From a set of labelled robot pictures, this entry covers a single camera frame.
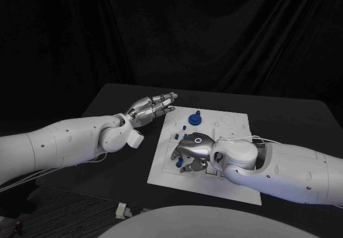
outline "black table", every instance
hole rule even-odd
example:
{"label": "black table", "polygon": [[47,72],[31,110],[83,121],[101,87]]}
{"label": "black table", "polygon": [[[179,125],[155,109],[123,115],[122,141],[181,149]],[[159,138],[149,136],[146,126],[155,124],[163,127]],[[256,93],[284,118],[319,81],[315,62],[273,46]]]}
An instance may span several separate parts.
{"label": "black table", "polygon": [[[175,106],[246,113],[251,132],[263,138],[295,144],[343,158],[343,130],[325,103],[211,92],[107,84],[84,117],[124,113],[136,100],[176,92]],[[146,139],[133,149],[129,145],[107,155],[101,163],[81,164],[38,179],[42,186],[114,199],[150,209],[173,205],[224,207],[266,216],[320,237],[341,233],[343,209],[335,206],[297,204],[261,194],[263,206],[148,184],[150,166],[165,117],[139,128]]]}

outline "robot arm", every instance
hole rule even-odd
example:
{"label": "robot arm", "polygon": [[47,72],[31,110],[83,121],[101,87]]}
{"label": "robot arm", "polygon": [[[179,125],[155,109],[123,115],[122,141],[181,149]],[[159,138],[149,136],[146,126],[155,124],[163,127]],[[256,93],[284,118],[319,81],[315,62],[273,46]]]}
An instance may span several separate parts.
{"label": "robot arm", "polygon": [[[184,139],[172,159],[194,157],[181,172],[207,169],[208,162],[230,182],[251,187],[289,201],[306,204],[343,204],[343,159],[295,145],[254,145],[243,139],[194,133]],[[264,165],[256,170],[257,158]]]}
{"label": "robot arm", "polygon": [[169,93],[146,97],[126,114],[60,121],[31,133],[0,137],[0,184],[42,169],[74,166],[126,143],[137,148],[145,139],[135,129],[175,110],[178,98]]}

